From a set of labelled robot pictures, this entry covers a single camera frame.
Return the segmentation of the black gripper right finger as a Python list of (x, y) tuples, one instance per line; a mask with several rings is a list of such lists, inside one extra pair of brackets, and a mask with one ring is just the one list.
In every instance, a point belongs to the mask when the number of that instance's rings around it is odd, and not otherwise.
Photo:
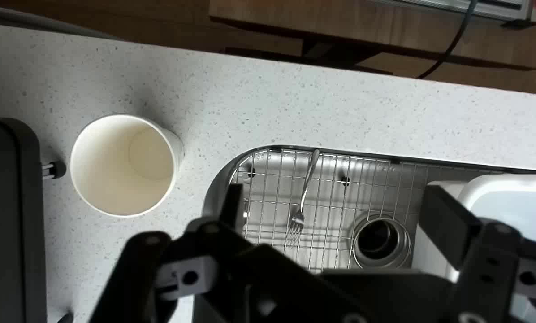
[(456, 281), (481, 220), (440, 184), (429, 184), (420, 207), (420, 268)]

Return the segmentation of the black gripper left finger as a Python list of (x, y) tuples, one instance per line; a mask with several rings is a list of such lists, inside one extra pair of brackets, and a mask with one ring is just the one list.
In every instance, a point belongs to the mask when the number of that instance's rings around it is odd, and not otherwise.
[(245, 225), (245, 186), (243, 184), (236, 182), (229, 186), (220, 218), (227, 225), (234, 227), (236, 231), (243, 229)]

